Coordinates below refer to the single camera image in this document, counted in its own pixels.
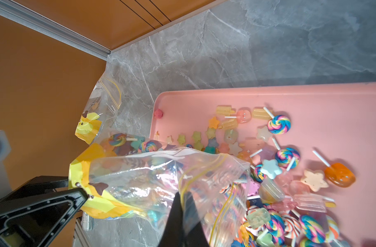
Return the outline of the clear ziploc bag with candies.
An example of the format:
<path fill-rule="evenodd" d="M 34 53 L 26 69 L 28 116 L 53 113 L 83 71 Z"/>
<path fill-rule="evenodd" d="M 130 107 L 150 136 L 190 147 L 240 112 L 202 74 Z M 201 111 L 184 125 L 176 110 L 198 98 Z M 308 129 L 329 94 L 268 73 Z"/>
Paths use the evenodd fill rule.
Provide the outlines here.
<path fill-rule="evenodd" d="M 97 81 L 78 121 L 75 136 L 91 145 L 104 128 L 110 127 L 122 103 L 120 84 L 111 75 Z"/>

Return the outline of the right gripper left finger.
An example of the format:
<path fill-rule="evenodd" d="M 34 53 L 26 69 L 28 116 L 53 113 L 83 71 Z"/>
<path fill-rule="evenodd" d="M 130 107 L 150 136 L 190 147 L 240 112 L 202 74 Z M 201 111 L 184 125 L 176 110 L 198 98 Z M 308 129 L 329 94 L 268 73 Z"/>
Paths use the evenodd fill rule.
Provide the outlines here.
<path fill-rule="evenodd" d="M 183 246 L 183 210 L 180 194 L 176 193 L 158 247 Z"/>

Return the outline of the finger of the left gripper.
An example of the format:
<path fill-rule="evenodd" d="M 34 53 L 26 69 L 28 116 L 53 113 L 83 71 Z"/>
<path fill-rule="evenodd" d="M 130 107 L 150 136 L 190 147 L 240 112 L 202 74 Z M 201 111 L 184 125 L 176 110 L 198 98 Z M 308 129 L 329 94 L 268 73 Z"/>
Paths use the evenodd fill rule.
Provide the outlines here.
<path fill-rule="evenodd" d="M 0 247 L 48 247 L 87 200 L 76 188 L 0 201 Z"/>
<path fill-rule="evenodd" d="M 43 202 L 64 202 L 57 188 L 67 188 L 68 178 L 60 176 L 35 177 L 0 200 L 0 207 L 27 207 Z"/>

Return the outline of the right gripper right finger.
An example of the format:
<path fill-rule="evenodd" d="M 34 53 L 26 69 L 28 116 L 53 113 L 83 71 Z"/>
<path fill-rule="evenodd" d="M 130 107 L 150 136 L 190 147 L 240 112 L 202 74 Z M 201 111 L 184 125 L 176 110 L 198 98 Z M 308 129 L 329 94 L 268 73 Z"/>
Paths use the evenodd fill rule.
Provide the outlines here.
<path fill-rule="evenodd" d="M 194 198 L 190 192 L 184 195 L 183 237 L 184 247 L 209 247 Z"/>

